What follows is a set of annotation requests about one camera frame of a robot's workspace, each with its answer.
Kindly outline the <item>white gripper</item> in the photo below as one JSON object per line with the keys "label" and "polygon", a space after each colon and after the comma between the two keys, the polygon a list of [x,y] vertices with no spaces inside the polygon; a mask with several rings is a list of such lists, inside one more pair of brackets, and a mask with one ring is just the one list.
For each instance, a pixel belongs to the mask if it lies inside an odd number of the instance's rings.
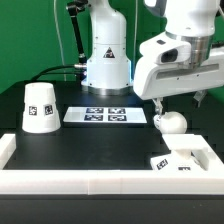
{"label": "white gripper", "polygon": [[210,57],[196,69],[181,69],[177,64],[157,65],[142,57],[134,75],[134,92],[143,100],[153,99],[155,113],[163,113],[163,99],[196,92],[193,99],[200,107],[207,89],[224,85],[224,49],[212,49]]}

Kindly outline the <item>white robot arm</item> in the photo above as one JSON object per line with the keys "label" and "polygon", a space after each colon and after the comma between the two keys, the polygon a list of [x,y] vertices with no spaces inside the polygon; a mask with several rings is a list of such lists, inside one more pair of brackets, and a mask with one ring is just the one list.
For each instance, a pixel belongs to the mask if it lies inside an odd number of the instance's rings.
{"label": "white robot arm", "polygon": [[135,67],[126,56],[126,20],[108,0],[89,0],[92,55],[85,90],[115,95],[132,88],[162,112],[164,97],[224,85],[224,47],[211,46],[221,0],[143,0],[167,19],[165,31],[143,42]]}

